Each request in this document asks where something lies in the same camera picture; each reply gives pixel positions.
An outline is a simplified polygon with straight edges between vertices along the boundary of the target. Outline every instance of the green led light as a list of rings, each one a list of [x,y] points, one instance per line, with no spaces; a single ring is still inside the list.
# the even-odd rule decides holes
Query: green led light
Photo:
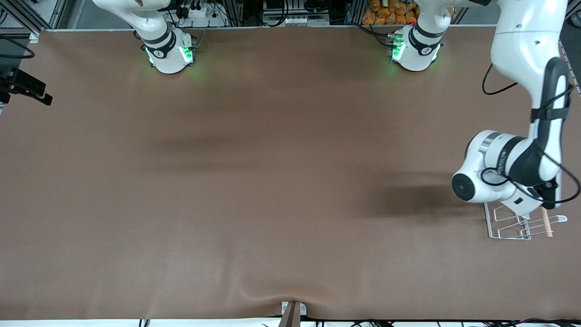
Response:
[[[393,50],[393,60],[400,60],[403,51],[406,49],[406,43],[401,41],[400,44]]]
[[[147,52],[147,56],[149,57],[149,62],[153,65],[153,58],[151,57],[151,53],[147,48],[145,48],[145,52]]]
[[[190,49],[180,47],[180,53],[186,62],[192,61],[192,51]]]

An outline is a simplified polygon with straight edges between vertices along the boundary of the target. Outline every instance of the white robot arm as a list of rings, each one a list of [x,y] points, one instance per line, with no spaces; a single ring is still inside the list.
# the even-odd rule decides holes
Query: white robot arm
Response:
[[[450,24],[445,7],[489,2],[419,0],[417,24],[397,32],[406,42],[397,62],[408,70],[426,69]],[[480,132],[468,144],[464,164],[451,183],[464,201],[500,201],[523,215],[541,205],[553,209],[570,200],[561,200],[561,130],[571,91],[569,70],[558,46],[566,0],[498,0],[498,4],[501,16],[491,50],[492,63],[529,93],[533,108],[529,135]]]
[[[111,12],[135,29],[145,43],[149,61],[160,72],[173,74],[193,62],[192,36],[169,28],[158,9],[170,0],[93,0],[97,7]]]

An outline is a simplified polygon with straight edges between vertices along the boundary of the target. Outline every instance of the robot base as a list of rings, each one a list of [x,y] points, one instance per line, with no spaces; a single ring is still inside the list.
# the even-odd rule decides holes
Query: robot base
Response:
[[[433,51],[430,49],[430,55],[420,55],[410,44],[409,35],[411,29],[411,25],[406,25],[401,30],[393,32],[393,34],[401,37],[401,40],[398,40],[398,48],[388,49],[388,55],[391,62],[397,63],[402,68],[412,72],[420,72],[428,68],[436,60],[440,45]]]
[[[157,68],[164,74],[175,74],[182,71],[187,66],[193,66],[193,60],[196,55],[196,38],[180,29],[172,28],[175,33],[175,46],[168,51],[165,58],[157,58],[149,55],[149,62],[152,67]]]

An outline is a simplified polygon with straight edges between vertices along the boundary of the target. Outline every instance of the brown mat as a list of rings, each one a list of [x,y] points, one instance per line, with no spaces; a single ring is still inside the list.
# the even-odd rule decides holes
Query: brown mat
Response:
[[[409,73],[357,29],[210,31],[165,76],[130,33],[42,34],[22,68],[54,103],[14,97],[0,118],[0,318],[251,317],[290,299],[328,319],[581,318],[581,201],[553,239],[491,240],[450,190],[474,134],[527,132],[522,88],[480,91],[492,36],[451,29]]]

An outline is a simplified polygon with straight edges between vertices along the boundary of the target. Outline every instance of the wooden dowel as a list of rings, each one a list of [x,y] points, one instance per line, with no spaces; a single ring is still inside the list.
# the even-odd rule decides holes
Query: wooden dowel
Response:
[[[545,233],[547,233],[547,237],[553,237],[553,231],[551,230],[551,222],[548,220],[547,210],[543,207],[541,207],[541,214],[543,216],[543,225],[545,227]]]

